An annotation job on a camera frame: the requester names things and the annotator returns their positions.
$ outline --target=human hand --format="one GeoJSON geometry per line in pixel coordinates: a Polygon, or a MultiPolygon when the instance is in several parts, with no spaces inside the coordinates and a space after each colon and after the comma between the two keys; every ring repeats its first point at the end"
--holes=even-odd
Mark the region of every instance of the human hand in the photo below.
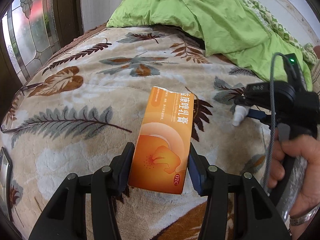
{"type": "MultiPolygon", "coordinates": [[[[284,168],[280,161],[285,153],[292,157],[301,155],[308,161],[302,189],[290,211],[290,216],[300,217],[320,203],[320,142],[311,136],[301,135],[298,138],[280,143],[278,134],[274,143],[268,187],[274,188],[284,177],[284,168]]],[[[297,239],[307,225],[294,227],[293,239],[297,239]]]]}

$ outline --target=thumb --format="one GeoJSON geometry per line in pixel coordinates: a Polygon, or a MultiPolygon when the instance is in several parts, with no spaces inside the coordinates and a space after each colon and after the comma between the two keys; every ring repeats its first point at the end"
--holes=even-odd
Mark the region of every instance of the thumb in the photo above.
{"type": "Polygon", "coordinates": [[[282,150],[291,157],[302,156],[308,163],[320,164],[320,142],[309,135],[281,143],[282,150]]]}

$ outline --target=stained glass window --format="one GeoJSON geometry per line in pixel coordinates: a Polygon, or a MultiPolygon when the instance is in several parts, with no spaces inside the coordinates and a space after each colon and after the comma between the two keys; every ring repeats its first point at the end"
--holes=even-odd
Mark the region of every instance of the stained glass window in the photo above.
{"type": "Polygon", "coordinates": [[[60,49],[52,0],[14,0],[2,25],[12,65],[24,84],[60,49]]]}

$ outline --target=eyeglasses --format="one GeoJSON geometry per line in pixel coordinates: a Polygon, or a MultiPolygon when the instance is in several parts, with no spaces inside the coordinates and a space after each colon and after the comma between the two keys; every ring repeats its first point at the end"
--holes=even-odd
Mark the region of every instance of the eyeglasses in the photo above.
{"type": "Polygon", "coordinates": [[[21,106],[21,103],[23,102],[23,99],[25,98],[25,94],[24,92],[26,90],[32,89],[32,88],[36,88],[37,86],[40,85],[46,85],[48,87],[51,87],[54,90],[57,90],[56,88],[50,86],[47,83],[36,83],[36,84],[32,84],[32,85],[28,85],[25,87],[20,88],[14,95],[13,100],[11,102],[11,106],[10,109],[8,110],[8,112],[6,113],[6,115],[4,116],[4,118],[2,119],[1,122],[1,132],[3,133],[9,133],[9,132],[17,132],[19,130],[31,127],[31,126],[35,126],[38,125],[40,123],[32,123],[32,124],[28,124],[25,126],[19,126],[17,128],[12,128],[12,123],[14,120],[16,120],[17,118],[15,117],[15,112],[17,111],[17,109],[21,106]]]}

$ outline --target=white wall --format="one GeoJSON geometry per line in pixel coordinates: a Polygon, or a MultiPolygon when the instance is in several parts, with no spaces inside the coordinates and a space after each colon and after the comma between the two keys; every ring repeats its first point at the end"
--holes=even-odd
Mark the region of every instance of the white wall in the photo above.
{"type": "MultiPolygon", "coordinates": [[[[259,0],[302,44],[320,45],[320,23],[305,0],[259,0]]],[[[81,0],[84,30],[106,22],[121,0],[81,0]]]]}

